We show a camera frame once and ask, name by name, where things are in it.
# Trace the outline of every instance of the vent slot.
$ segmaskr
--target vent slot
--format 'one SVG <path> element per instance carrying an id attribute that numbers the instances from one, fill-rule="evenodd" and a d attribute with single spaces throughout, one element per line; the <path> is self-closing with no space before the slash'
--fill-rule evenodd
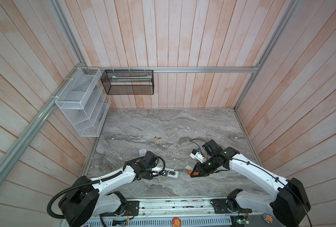
<path id="1" fill-rule="evenodd" d="M 134 218 L 127 223 L 127 226 L 144 226 L 144 227 L 172 227 L 173 217 L 166 218 Z M 232 225 L 230 216 L 207 216 L 207 217 L 181 217 L 182 227 L 196 226 L 228 226 Z M 104 218 L 106 226 L 112 226 L 112 220 L 115 217 Z M 91 227 L 102 226 L 99 219 L 89 219 L 85 225 L 90 224 Z"/>

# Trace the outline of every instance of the orange screwdriver handle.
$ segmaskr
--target orange screwdriver handle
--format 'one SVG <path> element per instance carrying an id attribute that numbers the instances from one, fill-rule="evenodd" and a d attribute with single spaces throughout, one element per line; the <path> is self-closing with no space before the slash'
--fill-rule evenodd
<path id="1" fill-rule="evenodd" d="M 191 171 L 191 170 L 188 170 L 188 171 L 187 171 L 187 174 L 189 174 L 189 175 L 190 175 L 191 173 L 192 173 L 192 171 Z M 193 173 L 193 175 L 195 175 L 195 176 L 198 176 L 198 175 L 199 175 L 199 173 L 198 173 L 198 172 L 195 172 L 195 173 Z"/>

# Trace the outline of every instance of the round sticker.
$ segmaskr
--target round sticker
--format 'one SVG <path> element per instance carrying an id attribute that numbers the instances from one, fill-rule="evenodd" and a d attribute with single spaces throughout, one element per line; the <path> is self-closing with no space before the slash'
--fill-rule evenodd
<path id="1" fill-rule="evenodd" d="M 273 224 L 273 217 L 270 214 L 264 214 L 263 218 L 266 223 Z"/>
<path id="2" fill-rule="evenodd" d="M 181 226 L 182 226 L 182 221 L 181 221 L 181 219 L 179 219 L 178 217 L 175 217 L 175 218 L 172 220 L 172 226 L 173 226 L 173 227 L 181 227 Z"/>

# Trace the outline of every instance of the marble tabletop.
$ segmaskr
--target marble tabletop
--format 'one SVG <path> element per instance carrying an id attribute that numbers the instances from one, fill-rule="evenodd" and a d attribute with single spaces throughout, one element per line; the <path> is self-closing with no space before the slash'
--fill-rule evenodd
<path id="1" fill-rule="evenodd" d="M 265 193 L 235 171 L 191 178 L 185 166 L 193 167 L 197 162 L 189 156 L 192 149 L 197 148 L 196 144 L 189 142 L 194 138 L 214 139 L 223 149 L 233 147 L 255 162 L 231 109 L 109 110 L 87 176 L 91 178 L 117 170 L 125 160 L 139 157 L 139 149 L 146 148 L 161 156 L 166 167 L 182 172 L 178 179 L 161 176 L 136 180 L 115 190 L 126 198 L 218 197 L 227 196 L 235 188 Z"/>

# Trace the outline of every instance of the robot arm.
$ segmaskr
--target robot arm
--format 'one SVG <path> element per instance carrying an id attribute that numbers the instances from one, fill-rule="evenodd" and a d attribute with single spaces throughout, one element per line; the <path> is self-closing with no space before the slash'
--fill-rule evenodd
<path id="1" fill-rule="evenodd" d="M 163 167 L 157 167 L 159 159 Z M 111 212 L 117 216 L 125 209 L 127 201 L 119 192 L 112 192 L 117 187 L 140 180 L 151 180 L 153 177 L 165 174 L 164 160 L 147 152 L 144 157 L 125 162 L 123 168 L 109 174 L 88 179 L 86 176 L 78 178 L 72 187 L 55 195 L 47 205 L 47 213 L 59 219 L 66 219 L 70 227 L 83 225 L 92 215 Z M 63 215 L 58 215 L 51 210 L 53 202 L 60 196 L 58 203 Z"/>
<path id="2" fill-rule="evenodd" d="M 235 170 L 262 187 L 269 195 L 253 194 L 235 189 L 227 196 L 227 209 L 240 212 L 253 209 L 274 215 L 287 227 L 297 227 L 311 209 L 303 184 L 293 178 L 288 180 L 278 176 L 255 163 L 251 163 L 234 148 L 222 149 L 214 140 L 202 146 L 210 159 L 198 162 L 191 177 L 208 176 L 218 167 Z"/>

